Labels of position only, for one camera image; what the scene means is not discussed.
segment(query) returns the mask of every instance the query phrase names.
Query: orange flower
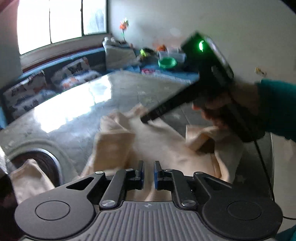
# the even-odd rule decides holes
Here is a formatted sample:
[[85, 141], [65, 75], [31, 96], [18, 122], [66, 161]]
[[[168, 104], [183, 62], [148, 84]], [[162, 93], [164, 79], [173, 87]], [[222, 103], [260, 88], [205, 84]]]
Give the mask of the orange flower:
[[166, 46], [165, 45], [158, 46], [156, 48], [156, 51], [166, 51]]
[[122, 30], [126, 30], [127, 26], [124, 23], [120, 22], [119, 28], [122, 29]]

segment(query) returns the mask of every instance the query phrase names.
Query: teal sleeve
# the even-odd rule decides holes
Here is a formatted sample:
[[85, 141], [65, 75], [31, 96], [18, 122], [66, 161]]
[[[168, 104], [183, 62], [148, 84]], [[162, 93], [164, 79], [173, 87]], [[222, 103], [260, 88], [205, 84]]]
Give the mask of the teal sleeve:
[[258, 83], [259, 117], [265, 131], [296, 142], [296, 85], [273, 80]]
[[278, 241], [295, 241], [296, 225], [275, 236]]

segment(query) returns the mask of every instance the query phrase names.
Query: handheld device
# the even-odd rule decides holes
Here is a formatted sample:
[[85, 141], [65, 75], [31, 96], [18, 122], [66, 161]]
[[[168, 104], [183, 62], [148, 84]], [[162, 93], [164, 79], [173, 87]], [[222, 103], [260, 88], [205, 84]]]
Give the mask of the handheld device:
[[231, 67], [211, 38], [197, 32], [190, 36], [181, 48], [186, 53], [187, 68], [198, 72], [199, 78], [149, 111], [141, 121], [148, 123], [149, 120], [154, 120], [184, 103], [193, 102], [213, 116], [222, 118], [243, 142], [263, 137], [265, 131], [261, 128], [260, 119], [233, 99], [231, 104], [218, 110], [205, 108], [206, 101], [223, 92], [228, 92], [231, 97], [229, 87], [234, 82]]
[[271, 241], [281, 225], [275, 202], [203, 172], [184, 176], [156, 161], [154, 180], [172, 201], [125, 201], [127, 191], [143, 187], [143, 161], [138, 170], [95, 172], [29, 198], [15, 211], [22, 240]]

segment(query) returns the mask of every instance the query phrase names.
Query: ribbed gray panel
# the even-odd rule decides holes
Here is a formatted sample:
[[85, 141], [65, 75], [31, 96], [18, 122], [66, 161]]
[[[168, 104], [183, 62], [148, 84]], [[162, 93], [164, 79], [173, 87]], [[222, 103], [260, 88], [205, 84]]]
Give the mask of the ribbed gray panel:
[[180, 210], [173, 202], [124, 202], [116, 210], [102, 211], [84, 233], [69, 240], [226, 241], [211, 233], [196, 213]]

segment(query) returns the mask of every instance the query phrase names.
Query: hand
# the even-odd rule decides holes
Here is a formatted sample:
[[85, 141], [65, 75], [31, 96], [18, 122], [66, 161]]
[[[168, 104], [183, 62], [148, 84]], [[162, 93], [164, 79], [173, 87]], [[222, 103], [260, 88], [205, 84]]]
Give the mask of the hand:
[[[256, 84], [249, 84], [244, 82], [235, 82], [230, 87], [230, 92], [233, 99], [243, 107], [246, 107], [253, 115], [259, 113], [259, 93]], [[224, 105], [230, 104], [231, 98], [228, 93], [222, 93], [214, 100], [208, 101], [205, 104], [206, 109], [216, 110]], [[192, 109], [199, 110], [199, 106], [192, 105]], [[228, 126], [221, 118], [214, 117], [207, 111], [202, 110], [202, 117], [206, 120], [213, 122], [214, 126], [218, 126], [221, 129], [227, 129]]]

